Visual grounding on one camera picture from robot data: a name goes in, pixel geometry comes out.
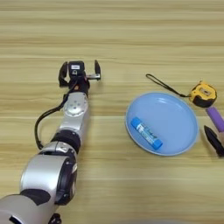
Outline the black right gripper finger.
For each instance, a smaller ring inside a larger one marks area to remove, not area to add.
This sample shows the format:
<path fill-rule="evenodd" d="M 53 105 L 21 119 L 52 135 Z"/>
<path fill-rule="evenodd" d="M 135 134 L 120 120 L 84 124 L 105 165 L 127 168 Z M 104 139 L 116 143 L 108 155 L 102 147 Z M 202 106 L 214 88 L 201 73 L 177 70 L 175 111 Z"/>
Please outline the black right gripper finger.
<path fill-rule="evenodd" d="M 204 131 L 208 142 L 213 146 L 216 151 L 216 154 L 220 158 L 224 158 L 224 146 L 222 145 L 215 132 L 208 126 L 204 126 Z"/>

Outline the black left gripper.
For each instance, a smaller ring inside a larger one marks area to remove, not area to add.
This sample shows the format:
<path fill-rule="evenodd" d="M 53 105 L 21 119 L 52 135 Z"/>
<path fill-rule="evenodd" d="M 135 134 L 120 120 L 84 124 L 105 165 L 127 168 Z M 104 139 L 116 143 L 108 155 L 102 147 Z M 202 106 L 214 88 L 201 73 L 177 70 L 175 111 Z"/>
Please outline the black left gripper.
<path fill-rule="evenodd" d="M 101 67 L 97 60 L 94 61 L 94 72 L 95 73 L 93 74 L 82 73 L 79 75 L 73 75 L 67 83 L 67 62 L 64 62 L 59 70 L 59 86 L 61 88 L 65 88 L 68 85 L 70 93 L 82 92 L 85 95 L 88 95 L 90 81 L 99 81 L 101 79 Z"/>

